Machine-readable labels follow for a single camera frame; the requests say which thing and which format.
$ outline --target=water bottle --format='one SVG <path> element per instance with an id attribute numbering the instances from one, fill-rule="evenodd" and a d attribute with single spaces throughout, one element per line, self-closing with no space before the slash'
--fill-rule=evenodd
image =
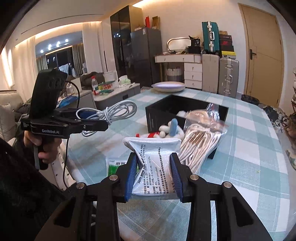
<path id="1" fill-rule="evenodd" d="M 91 87 L 94 92 L 94 95 L 97 95 L 99 92 L 99 85 L 98 85 L 98 82 L 94 76 L 91 77 Z"/>

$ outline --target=plaid tablecloth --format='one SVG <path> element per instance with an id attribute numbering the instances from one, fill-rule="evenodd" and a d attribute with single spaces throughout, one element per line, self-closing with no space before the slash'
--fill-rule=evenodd
<path id="1" fill-rule="evenodd" d="M 179 96 L 229 107 L 225 138 L 214 159 L 207 159 L 200 176 L 208 182 L 230 181 L 246 199 L 274 240 L 283 240 L 289 216 L 287 168 L 277 135 L 266 113 L 255 105 L 229 97 L 185 89 Z M 73 134 L 69 157 L 77 182 L 100 182 L 106 177 L 106 157 L 128 158 L 124 137 L 147 133 L 145 107 L 167 96 L 146 91 L 130 98 L 138 106 L 130 119 L 114 122 L 91 137 Z M 212 240 L 216 240 L 215 203 L 212 202 Z M 118 204 L 120 232 L 126 241 L 186 240 L 190 204 L 179 200 L 130 200 Z"/>

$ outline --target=plush toy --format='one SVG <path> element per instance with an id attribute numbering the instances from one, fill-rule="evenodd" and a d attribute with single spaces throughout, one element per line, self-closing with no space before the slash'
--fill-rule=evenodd
<path id="1" fill-rule="evenodd" d="M 153 132 L 149 134 L 140 135 L 136 134 L 136 137 L 154 137 L 154 138 L 179 138 L 181 141 L 184 139 L 184 132 L 181 127 L 178 126 L 176 118 L 172 119 L 167 126 L 161 126 L 159 132 Z"/>

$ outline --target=tall black cabinet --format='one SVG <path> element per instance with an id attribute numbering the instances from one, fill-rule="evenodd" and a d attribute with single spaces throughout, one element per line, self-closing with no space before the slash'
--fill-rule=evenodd
<path id="1" fill-rule="evenodd" d="M 142 9 L 126 6 L 110 17 L 112 42 L 118 77 L 127 75 L 136 82 L 131 46 L 131 32 L 144 26 Z"/>
<path id="2" fill-rule="evenodd" d="M 143 28 L 131 33 L 136 83 L 151 87 L 160 82 L 160 69 L 155 55 L 162 54 L 160 30 Z"/>

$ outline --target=white drawer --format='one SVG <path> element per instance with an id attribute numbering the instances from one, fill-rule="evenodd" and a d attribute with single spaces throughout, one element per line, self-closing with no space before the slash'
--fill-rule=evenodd
<path id="1" fill-rule="evenodd" d="M 184 71 L 184 79 L 186 80 L 199 80 L 202 81 L 202 73 Z"/>
<path id="2" fill-rule="evenodd" d="M 194 62 L 195 62 L 195 63 L 200 63 L 201 60 L 202 60 L 202 56 L 201 56 L 201 54 L 194 55 Z"/>
<path id="3" fill-rule="evenodd" d="M 156 63 L 167 62 L 192 62 L 194 63 L 194 55 L 192 54 L 171 54 L 155 56 Z"/>
<path id="4" fill-rule="evenodd" d="M 198 80 L 185 80 L 185 85 L 188 88 L 202 89 L 202 82 Z"/>
<path id="5" fill-rule="evenodd" d="M 184 70 L 202 73 L 202 64 L 184 63 Z"/>

